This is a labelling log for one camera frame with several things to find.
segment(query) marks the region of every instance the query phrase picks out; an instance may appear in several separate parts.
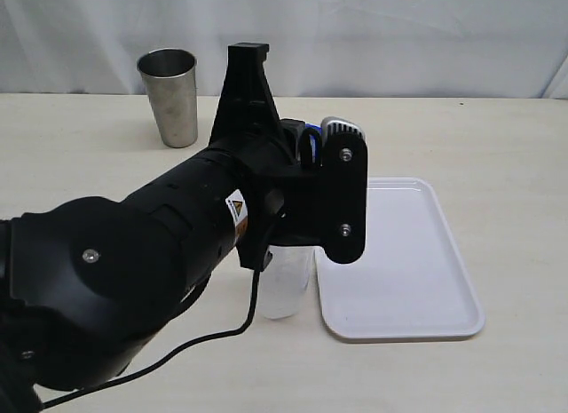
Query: white curtain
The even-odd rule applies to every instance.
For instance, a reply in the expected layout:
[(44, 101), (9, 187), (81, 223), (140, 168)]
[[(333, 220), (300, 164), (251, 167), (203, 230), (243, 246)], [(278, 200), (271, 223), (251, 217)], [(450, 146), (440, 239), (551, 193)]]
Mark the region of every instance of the white curtain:
[(269, 43), (279, 96), (568, 98), (568, 0), (0, 0), (0, 91), (139, 93), (136, 60)]

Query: metal cup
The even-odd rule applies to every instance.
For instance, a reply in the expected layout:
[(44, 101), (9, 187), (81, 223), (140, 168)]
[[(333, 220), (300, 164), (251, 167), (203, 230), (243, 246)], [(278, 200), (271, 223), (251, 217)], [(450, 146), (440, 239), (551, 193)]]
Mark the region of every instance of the metal cup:
[(181, 49), (160, 49), (138, 60), (154, 118), (165, 145), (183, 148), (197, 140), (197, 59)]

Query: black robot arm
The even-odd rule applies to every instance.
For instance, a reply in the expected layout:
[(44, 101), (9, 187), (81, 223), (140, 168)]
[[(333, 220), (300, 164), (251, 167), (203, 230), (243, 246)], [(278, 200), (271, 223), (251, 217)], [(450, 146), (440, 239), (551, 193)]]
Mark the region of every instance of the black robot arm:
[(3, 413), (41, 410), (33, 383), (72, 391), (119, 375), (234, 247), (255, 270), (268, 243), (319, 245), (339, 263), (360, 257), (365, 141), (338, 128), (324, 142), (280, 120), (267, 52), (229, 47), (210, 143), (197, 155), (120, 203), (82, 198), (0, 222)]

